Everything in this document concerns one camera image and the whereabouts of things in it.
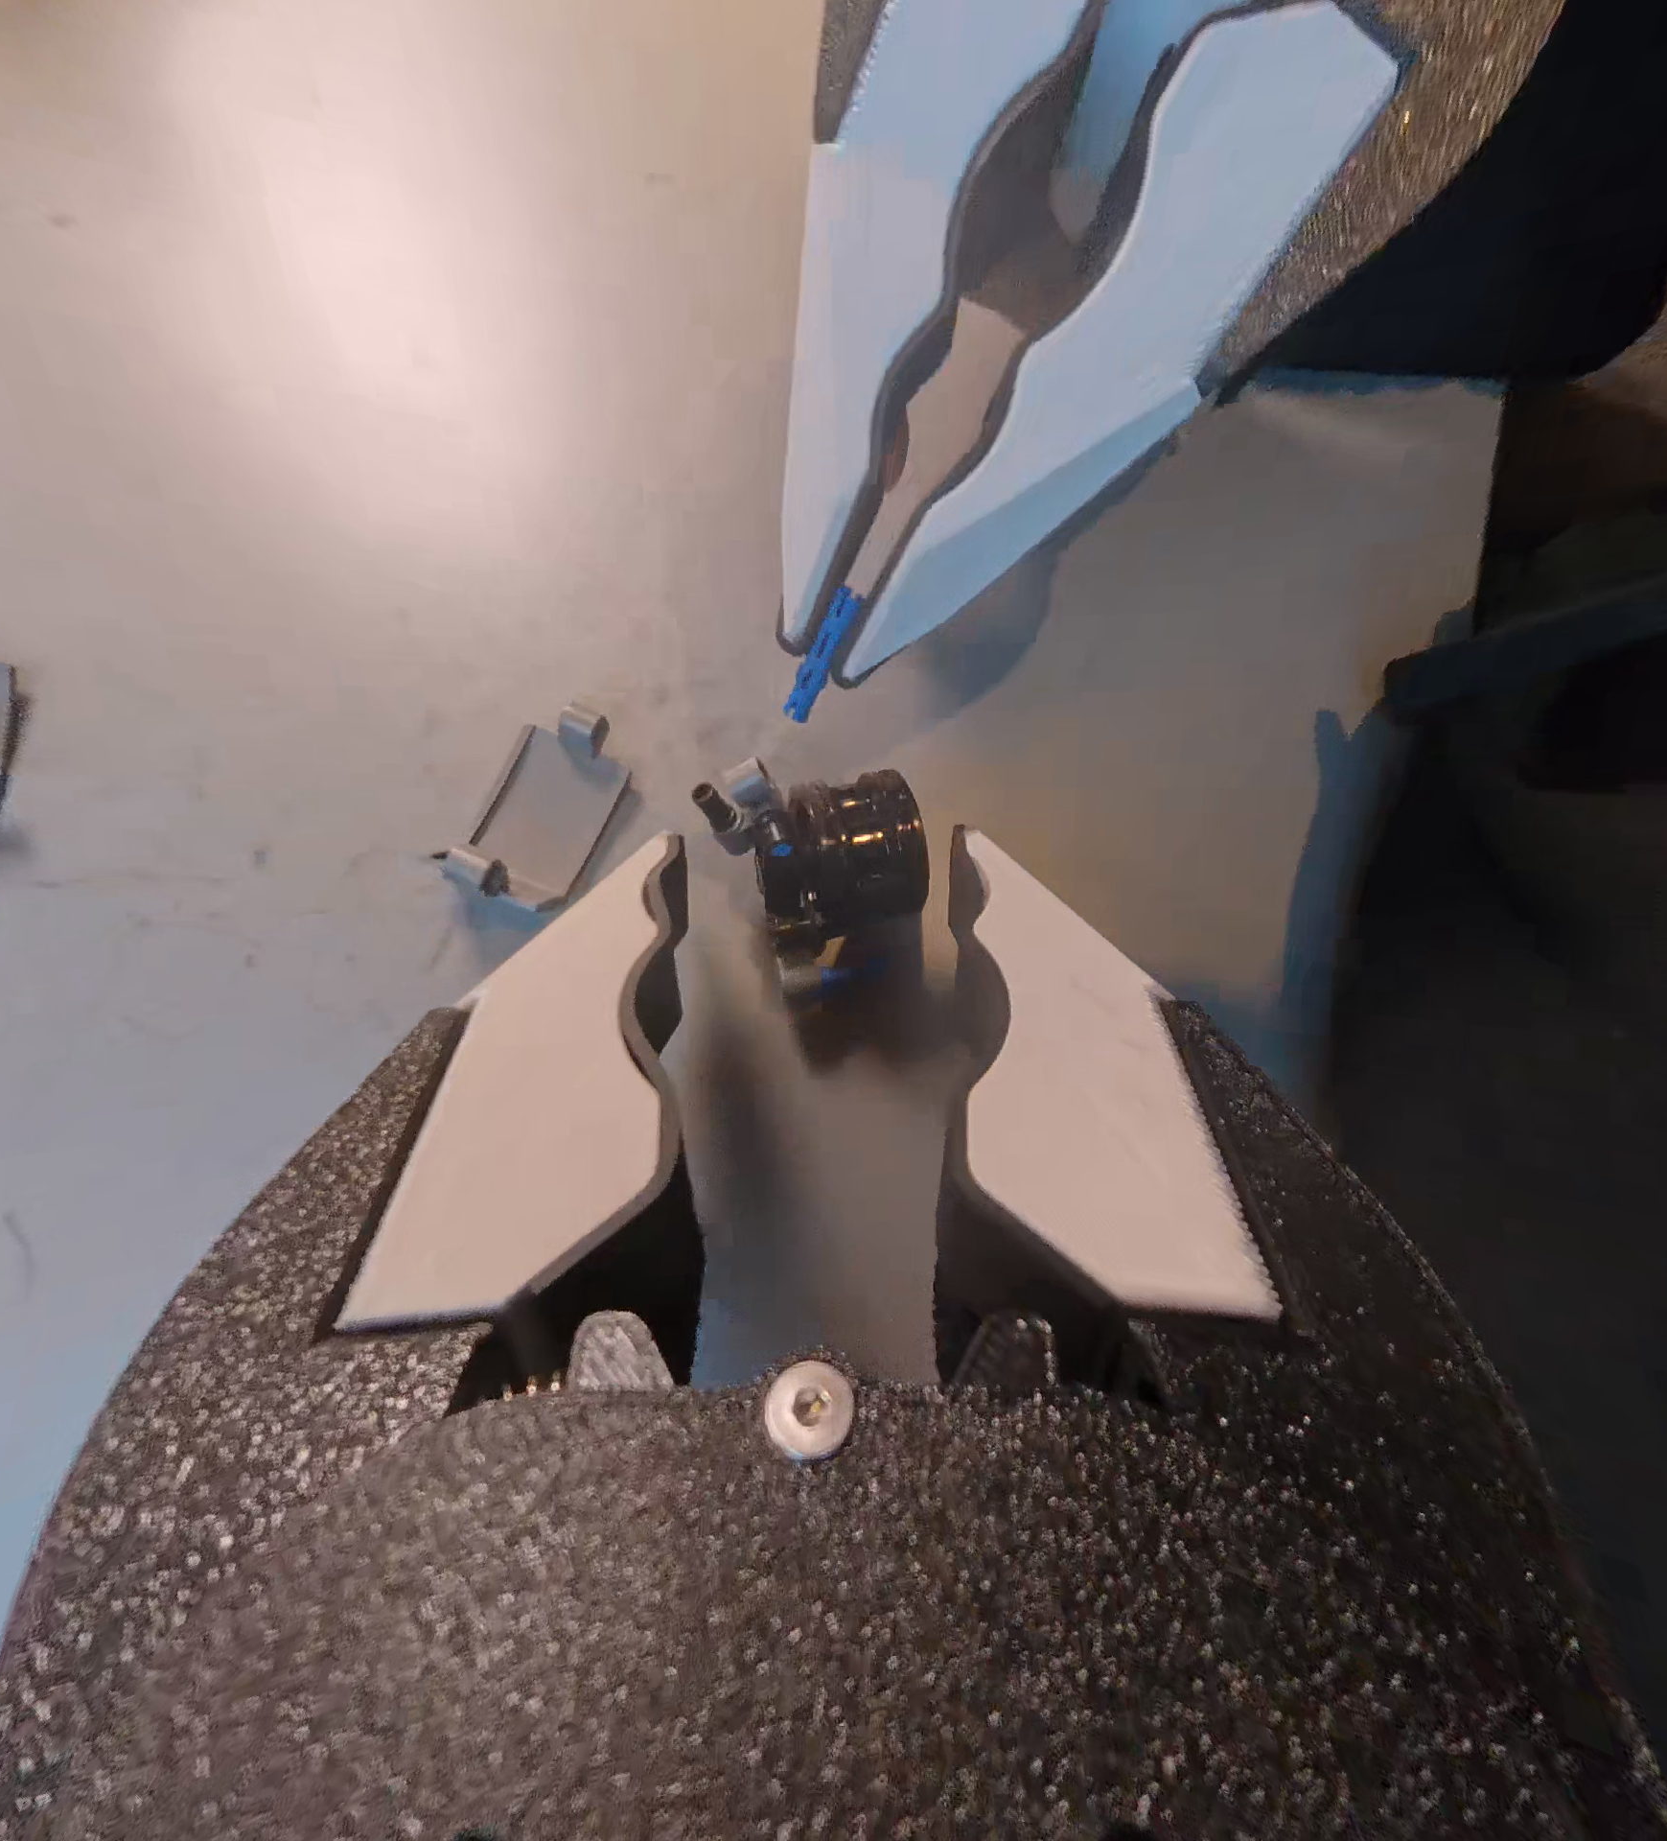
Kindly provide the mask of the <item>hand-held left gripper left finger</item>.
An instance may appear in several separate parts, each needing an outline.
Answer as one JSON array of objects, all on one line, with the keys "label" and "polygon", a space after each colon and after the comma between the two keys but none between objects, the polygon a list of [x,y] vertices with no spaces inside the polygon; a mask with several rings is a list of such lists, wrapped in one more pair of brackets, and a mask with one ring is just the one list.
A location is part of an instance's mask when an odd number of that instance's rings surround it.
[{"label": "hand-held left gripper left finger", "polygon": [[662,832],[461,999],[338,1336],[486,1324],[535,1380],[591,1315],[626,1313],[689,1380],[689,1176],[660,1067],[685,930],[685,844]]}]

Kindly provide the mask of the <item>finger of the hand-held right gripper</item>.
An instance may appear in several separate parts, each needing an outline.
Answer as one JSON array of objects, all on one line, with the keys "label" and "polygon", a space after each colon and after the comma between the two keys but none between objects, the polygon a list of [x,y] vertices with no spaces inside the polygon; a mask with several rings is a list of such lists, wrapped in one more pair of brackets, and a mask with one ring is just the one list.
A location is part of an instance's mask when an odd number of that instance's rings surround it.
[{"label": "finger of the hand-held right gripper", "polygon": [[1336,4],[1112,4],[962,217],[945,352],[841,586],[848,688],[960,613],[1206,396],[1192,361],[1390,94]]},{"label": "finger of the hand-held right gripper", "polygon": [[825,2],[781,488],[777,638],[804,652],[883,502],[898,413],[952,335],[983,162],[1098,4]]}]

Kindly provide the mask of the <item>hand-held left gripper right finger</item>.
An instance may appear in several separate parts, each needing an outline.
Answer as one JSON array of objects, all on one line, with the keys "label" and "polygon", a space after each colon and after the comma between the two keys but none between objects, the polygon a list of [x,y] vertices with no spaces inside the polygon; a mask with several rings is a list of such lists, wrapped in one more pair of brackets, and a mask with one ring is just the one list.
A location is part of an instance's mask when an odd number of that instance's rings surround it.
[{"label": "hand-held left gripper right finger", "polygon": [[945,1128],[945,1378],[993,1320],[1064,1382],[1133,1372],[1129,1328],[1275,1336],[1283,1280],[1210,1124],[1188,1011],[979,826],[948,857],[968,1065]]}]

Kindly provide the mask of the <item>grey hinged panel piece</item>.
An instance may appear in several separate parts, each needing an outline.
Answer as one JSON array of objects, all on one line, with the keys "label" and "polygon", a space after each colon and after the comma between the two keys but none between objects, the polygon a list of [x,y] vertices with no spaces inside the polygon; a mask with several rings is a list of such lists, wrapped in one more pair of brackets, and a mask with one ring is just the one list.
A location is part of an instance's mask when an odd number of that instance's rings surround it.
[{"label": "grey hinged panel piece", "polygon": [[607,753],[608,717],[576,700],[526,725],[466,842],[434,851],[457,886],[528,913],[564,909],[630,790]]}]

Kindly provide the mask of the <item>black wheel brick assembly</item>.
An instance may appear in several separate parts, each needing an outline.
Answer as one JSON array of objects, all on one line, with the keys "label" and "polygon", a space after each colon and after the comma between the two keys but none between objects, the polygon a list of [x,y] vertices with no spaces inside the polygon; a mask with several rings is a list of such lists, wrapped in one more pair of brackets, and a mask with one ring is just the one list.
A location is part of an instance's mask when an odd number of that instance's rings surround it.
[{"label": "black wheel brick assembly", "polygon": [[883,955],[891,976],[931,890],[927,828],[898,771],[781,788],[752,757],[699,780],[691,803],[710,838],[752,865],[774,984],[789,1013],[802,1019],[870,984],[820,994],[818,967]]}]

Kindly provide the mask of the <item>grey desk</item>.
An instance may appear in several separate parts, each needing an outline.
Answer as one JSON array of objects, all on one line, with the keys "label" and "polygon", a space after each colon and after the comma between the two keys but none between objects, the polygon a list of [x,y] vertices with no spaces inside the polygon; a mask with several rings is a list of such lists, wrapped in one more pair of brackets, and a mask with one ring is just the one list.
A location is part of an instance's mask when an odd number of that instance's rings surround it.
[{"label": "grey desk", "polygon": [[689,788],[897,767],[1329,1130],[1340,917],[1501,398],[1269,381],[808,727],[777,494],[816,4],[0,4],[0,1630],[188,1268],[532,938],[430,853],[572,698],[691,842],[703,1374],[931,1374],[958,1044],[799,1034]]}]

